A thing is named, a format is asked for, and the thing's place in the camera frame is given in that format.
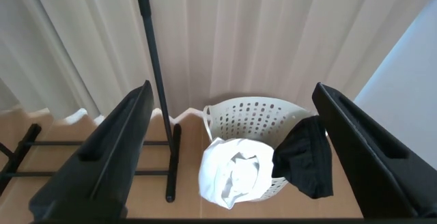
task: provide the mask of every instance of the beige curtain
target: beige curtain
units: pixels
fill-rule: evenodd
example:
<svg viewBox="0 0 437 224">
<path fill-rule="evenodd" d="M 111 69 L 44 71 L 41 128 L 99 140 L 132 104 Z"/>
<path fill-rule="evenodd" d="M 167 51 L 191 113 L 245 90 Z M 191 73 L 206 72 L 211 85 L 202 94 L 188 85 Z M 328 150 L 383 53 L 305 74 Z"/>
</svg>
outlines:
<svg viewBox="0 0 437 224">
<path fill-rule="evenodd" d="M 96 117 L 153 82 L 136 0 L 0 1 L 0 107 Z M 170 113 L 247 95 L 313 109 L 319 81 L 354 98 L 429 1 L 151 0 Z"/>
</svg>

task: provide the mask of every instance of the white cloth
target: white cloth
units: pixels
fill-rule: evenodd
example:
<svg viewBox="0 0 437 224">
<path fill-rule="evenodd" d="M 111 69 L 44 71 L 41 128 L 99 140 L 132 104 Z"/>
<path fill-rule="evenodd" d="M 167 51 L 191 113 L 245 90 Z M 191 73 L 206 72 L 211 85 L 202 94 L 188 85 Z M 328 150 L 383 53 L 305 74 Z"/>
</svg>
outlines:
<svg viewBox="0 0 437 224">
<path fill-rule="evenodd" d="M 273 148 L 262 142 L 216 138 L 203 153 L 200 195 L 228 210 L 259 199 L 272 184 L 272 157 Z"/>
</svg>

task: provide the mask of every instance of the black cloth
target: black cloth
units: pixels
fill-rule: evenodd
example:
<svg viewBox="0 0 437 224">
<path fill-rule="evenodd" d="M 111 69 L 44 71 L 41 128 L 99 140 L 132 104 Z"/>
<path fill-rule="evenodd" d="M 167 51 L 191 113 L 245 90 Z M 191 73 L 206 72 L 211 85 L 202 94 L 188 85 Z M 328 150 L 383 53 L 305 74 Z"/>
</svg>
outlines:
<svg viewBox="0 0 437 224">
<path fill-rule="evenodd" d="M 318 115 L 301 120 L 273 154 L 272 177 L 285 177 L 312 199 L 333 195 L 332 155 Z"/>
</svg>

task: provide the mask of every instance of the floor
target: floor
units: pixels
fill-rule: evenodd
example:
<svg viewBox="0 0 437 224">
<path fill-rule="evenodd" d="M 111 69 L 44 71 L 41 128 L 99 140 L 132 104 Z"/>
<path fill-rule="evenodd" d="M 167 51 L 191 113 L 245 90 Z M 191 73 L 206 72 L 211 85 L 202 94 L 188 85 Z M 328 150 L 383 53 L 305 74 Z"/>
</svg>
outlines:
<svg viewBox="0 0 437 224">
<path fill-rule="evenodd" d="M 239 203 L 232 210 L 215 206 L 200 198 L 197 174 L 208 136 L 197 112 L 185 112 L 176 120 L 182 126 L 180 164 L 176 200 L 165 201 L 166 178 L 137 176 L 128 201 L 128 217 L 132 218 L 361 218 L 362 214 L 352 189 L 333 149 L 334 196 L 313 200 L 288 184 L 278 195 L 261 202 Z M 87 115 L 75 122 L 54 121 L 50 113 L 27 114 L 20 109 L 0 115 L 0 141 L 11 150 L 26 133 L 31 123 L 38 123 L 42 132 L 37 140 L 84 140 L 96 128 Z M 163 119 L 155 115 L 147 139 L 163 140 Z M 20 166 L 20 171 L 55 171 L 75 151 L 76 147 L 56 146 L 33 148 Z M 169 151 L 162 146 L 143 149 L 138 169 L 166 169 Z M 7 158 L 0 155 L 0 166 Z M 47 178 L 13 178 L 0 197 L 0 223 L 29 223 L 32 215 L 27 209 L 29 199 Z"/>
</svg>

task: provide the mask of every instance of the basket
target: basket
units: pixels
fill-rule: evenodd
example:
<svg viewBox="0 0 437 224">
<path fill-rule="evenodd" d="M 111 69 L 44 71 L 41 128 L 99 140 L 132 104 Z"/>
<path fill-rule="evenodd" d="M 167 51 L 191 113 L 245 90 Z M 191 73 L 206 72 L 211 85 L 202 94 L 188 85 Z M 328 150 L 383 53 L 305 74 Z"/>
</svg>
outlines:
<svg viewBox="0 0 437 224">
<path fill-rule="evenodd" d="M 203 122 L 210 138 L 224 140 L 245 138 L 261 141 L 275 149 L 290 130 L 310 112 L 290 102 L 277 98 L 233 98 L 219 104 L 206 106 Z M 287 180 L 273 178 L 272 186 L 255 201 L 276 195 Z"/>
</svg>

